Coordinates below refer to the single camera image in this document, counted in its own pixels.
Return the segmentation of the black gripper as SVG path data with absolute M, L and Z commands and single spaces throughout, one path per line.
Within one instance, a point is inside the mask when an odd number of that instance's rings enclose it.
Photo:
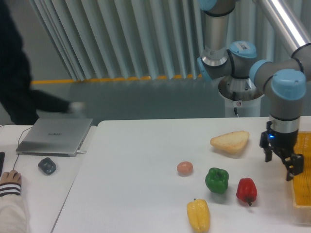
M 272 160 L 272 153 L 276 154 L 287 169 L 286 181 L 304 170 L 304 156 L 294 153 L 298 130 L 290 133 L 281 133 L 272 128 L 272 121 L 267 121 L 266 131 L 261 133 L 259 146 L 265 153 L 265 162 Z

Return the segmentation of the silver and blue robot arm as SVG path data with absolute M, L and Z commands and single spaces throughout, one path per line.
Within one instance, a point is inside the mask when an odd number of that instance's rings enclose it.
M 205 49 L 197 59 L 206 80 L 229 77 L 234 80 L 232 100 L 236 101 L 241 86 L 250 83 L 270 99 L 270 115 L 260 147 L 266 162 L 277 155 L 287 169 L 288 181 L 304 170 L 304 157 L 294 151 L 300 117 L 311 80 L 311 37 L 287 3 L 280 0 L 259 0 L 257 5 L 280 37 L 290 58 L 274 63 L 257 60 L 256 48 L 245 41 L 233 42 L 226 48 L 228 17 L 235 9 L 233 0 L 201 0 L 205 14 Z

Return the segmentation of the white striped sleeve forearm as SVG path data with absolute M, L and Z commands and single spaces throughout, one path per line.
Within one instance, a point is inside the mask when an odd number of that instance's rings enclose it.
M 21 196 L 21 185 L 18 183 L 0 185 L 0 232 L 27 232 L 27 215 Z

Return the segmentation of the person's hand on mouse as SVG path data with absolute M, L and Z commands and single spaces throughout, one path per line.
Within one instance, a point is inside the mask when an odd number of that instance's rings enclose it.
M 18 173 L 16 170 L 4 172 L 0 178 L 0 184 L 8 184 L 8 183 L 15 183 L 21 185 L 22 184 L 21 174 Z

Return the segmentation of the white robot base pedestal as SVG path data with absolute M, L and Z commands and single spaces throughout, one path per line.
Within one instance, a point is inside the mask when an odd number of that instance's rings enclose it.
M 261 99 L 264 96 L 249 78 L 223 77 L 218 91 L 225 103 L 226 117 L 260 116 Z

